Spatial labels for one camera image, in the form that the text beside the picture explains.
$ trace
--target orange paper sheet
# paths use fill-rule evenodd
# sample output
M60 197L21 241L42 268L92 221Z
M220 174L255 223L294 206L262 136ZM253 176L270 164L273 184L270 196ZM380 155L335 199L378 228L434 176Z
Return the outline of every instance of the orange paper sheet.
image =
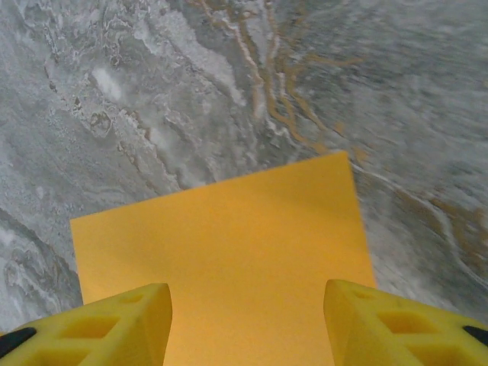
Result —
M326 282L374 286L343 152L72 221L85 303L169 284L165 366L332 365Z

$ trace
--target black plastic part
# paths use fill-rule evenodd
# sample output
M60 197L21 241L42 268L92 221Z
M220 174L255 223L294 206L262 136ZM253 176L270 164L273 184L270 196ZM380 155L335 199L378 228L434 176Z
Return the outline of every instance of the black plastic part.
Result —
M478 341L488 347L488 330L477 328L476 326L463 326L463 329Z
M8 355L36 333L37 330L35 328L29 327L0 336L0 358Z

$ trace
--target marble veining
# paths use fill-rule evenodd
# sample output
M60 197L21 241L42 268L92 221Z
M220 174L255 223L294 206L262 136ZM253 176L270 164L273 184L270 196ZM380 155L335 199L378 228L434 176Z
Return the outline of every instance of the marble veining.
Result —
M0 330L69 218L346 149L381 288L488 322L488 3L1 0Z

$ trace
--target marble floor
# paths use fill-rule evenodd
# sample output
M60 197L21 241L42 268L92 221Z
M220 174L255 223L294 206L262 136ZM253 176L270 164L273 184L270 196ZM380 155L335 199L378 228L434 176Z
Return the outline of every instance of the marble floor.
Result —
M488 2L0 0L0 330L69 218L346 149L382 289L488 323Z

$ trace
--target sheet of paper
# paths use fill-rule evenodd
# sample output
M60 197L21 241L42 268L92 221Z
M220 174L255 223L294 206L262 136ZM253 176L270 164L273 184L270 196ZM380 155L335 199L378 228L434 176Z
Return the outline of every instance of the sheet of paper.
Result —
M374 286L343 152L71 224L85 303L169 284L165 366L332 365L327 280Z

